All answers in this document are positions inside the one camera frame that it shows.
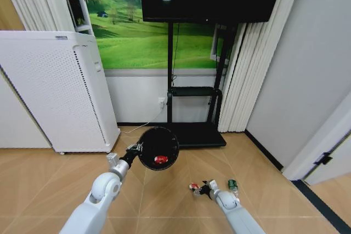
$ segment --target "stand base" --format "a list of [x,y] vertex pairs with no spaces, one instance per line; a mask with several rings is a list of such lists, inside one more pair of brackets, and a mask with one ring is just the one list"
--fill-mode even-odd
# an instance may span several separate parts
[[180,149],[226,145],[213,123],[171,123],[166,124],[165,127],[176,135]]

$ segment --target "white air purifier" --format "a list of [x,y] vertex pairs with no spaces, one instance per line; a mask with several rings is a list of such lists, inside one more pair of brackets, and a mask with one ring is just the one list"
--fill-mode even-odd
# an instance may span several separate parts
[[3,72],[56,152],[111,151],[120,130],[94,36],[0,31],[0,51]]

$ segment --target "power outlet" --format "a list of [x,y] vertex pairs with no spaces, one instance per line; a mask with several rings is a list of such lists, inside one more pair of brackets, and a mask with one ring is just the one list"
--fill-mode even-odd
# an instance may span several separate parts
[[160,109],[163,109],[165,106],[166,98],[165,97],[158,97],[158,105]]

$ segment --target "red object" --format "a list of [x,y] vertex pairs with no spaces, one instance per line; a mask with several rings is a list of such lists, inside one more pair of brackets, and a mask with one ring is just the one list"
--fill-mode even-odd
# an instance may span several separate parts
[[192,190],[195,190],[195,189],[199,189],[200,186],[197,183],[191,183],[189,185],[189,188],[192,189]]
[[156,164],[164,164],[168,162],[168,157],[167,156],[156,156],[155,157],[155,163]]

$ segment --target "white cable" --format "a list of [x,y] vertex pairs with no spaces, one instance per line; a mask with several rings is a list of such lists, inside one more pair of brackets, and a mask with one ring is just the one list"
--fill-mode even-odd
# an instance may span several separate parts
[[155,118],[152,119],[151,121],[148,121],[147,123],[145,123],[145,124],[143,124],[143,125],[141,125],[141,126],[138,126],[138,127],[134,128],[133,130],[131,130],[131,131],[129,131],[129,132],[123,132],[123,131],[121,131],[121,133],[129,134],[129,133],[131,133],[131,132],[133,132],[133,131],[139,129],[140,127],[143,127],[143,126],[145,126],[145,125],[148,125],[149,123],[151,123],[153,120],[155,120],[155,119],[161,114],[161,112],[163,111],[164,108],[165,108],[165,107],[163,107],[163,108],[161,109],[161,111],[160,111],[160,112],[155,116]]

